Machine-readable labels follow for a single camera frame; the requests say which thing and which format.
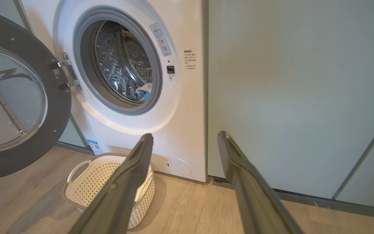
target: laundry basket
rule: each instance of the laundry basket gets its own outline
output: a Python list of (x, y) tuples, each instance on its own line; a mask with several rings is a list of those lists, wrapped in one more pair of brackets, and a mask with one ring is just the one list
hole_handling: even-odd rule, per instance
[[(61, 195), (63, 199), (83, 213), (115, 169), (120, 166), (125, 159), (125, 154), (105, 153), (98, 155), (93, 161), (88, 160), (79, 163), (70, 172), (67, 183), (62, 189)], [(85, 164), (89, 164), (88, 167), (72, 181), (71, 178), (74, 173)], [(128, 229), (135, 228), (141, 223), (150, 208), (155, 192), (154, 166), (151, 163), (148, 168), (147, 178), (136, 192)]]

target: floor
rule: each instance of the floor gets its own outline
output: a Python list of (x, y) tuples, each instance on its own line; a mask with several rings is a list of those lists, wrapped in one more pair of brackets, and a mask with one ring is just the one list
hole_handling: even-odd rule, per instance
[[(67, 175), (92, 156), (54, 147), (29, 167), (0, 178), (0, 234), (67, 233), (80, 212), (60, 195)], [(243, 233), (234, 190), (155, 175), (156, 195), (129, 234)], [(374, 218), (284, 201), (306, 234), (374, 233)]]

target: door glass window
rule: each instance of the door glass window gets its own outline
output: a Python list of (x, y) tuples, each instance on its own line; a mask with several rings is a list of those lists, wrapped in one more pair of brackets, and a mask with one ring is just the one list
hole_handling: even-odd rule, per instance
[(37, 75), (0, 48), (0, 151), (26, 141), (46, 115), (46, 95)]
[(95, 39), (95, 57), (103, 79), (123, 98), (143, 103), (150, 95), (150, 61), (137, 38), (121, 24), (104, 21)]

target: baseboard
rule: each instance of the baseboard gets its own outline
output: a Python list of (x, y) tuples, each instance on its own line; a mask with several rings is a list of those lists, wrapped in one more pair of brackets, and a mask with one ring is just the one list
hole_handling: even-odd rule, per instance
[(187, 179), (187, 178), (184, 178), (184, 177), (181, 177), (181, 176), (176, 176), (176, 175), (168, 174), (168, 173), (165, 173), (165, 172), (155, 171), (155, 173), (160, 174), (160, 175), (169, 176), (169, 177), (172, 177), (172, 178), (175, 178), (175, 179), (187, 180), (187, 181), (190, 181), (190, 182), (193, 182), (193, 183), (196, 183), (196, 184), (200, 184), (200, 185), (208, 184), (209, 182), (211, 182), (211, 179), (213, 179), (213, 178), (207, 178), (206, 183), (204, 183), (204, 182), (201, 182), (201, 181), (197, 181), (197, 180), (193, 180), (193, 179)]
[(87, 147), (84, 148), (84, 147), (80, 147), (80, 146), (77, 146), (77, 145), (70, 145), (70, 144), (67, 144), (67, 143), (64, 143), (64, 142), (57, 142), (56, 146), (66, 148), (68, 150), (77, 151), (79, 153), (94, 155), (90, 146), (87, 146)]
[[(214, 177), (213, 184), (224, 188), (233, 189), (233, 186), (228, 182), (223, 182), (223, 178)], [(374, 207), (354, 204), (344, 201), (337, 201), (334, 199), (327, 199), (322, 197), (315, 197), (306, 194), (299, 194), (295, 192), (273, 189), (281, 200), (289, 202), (297, 202), (310, 206), (319, 206), (343, 212), (354, 213), (358, 215), (366, 215), (374, 217)]]

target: open door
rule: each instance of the open door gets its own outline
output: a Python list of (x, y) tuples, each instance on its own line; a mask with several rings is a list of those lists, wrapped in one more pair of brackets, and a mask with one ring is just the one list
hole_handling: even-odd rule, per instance
[(69, 119), (68, 80), (36, 37), (0, 16), (0, 177), (49, 151)]

